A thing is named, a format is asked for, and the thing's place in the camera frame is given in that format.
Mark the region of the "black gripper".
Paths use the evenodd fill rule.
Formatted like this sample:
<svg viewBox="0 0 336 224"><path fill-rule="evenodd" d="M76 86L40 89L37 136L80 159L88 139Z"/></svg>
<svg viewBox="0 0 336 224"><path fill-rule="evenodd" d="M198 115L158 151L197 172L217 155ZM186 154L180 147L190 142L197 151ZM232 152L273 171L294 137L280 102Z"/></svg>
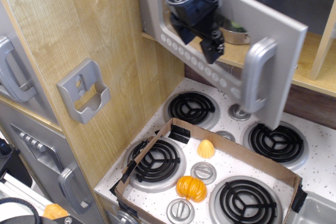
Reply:
<svg viewBox="0 0 336 224"><path fill-rule="evenodd" d="M165 0L171 10L170 21L183 43L202 38L202 52L208 64L224 54L224 37L215 14L219 0Z"/></svg>

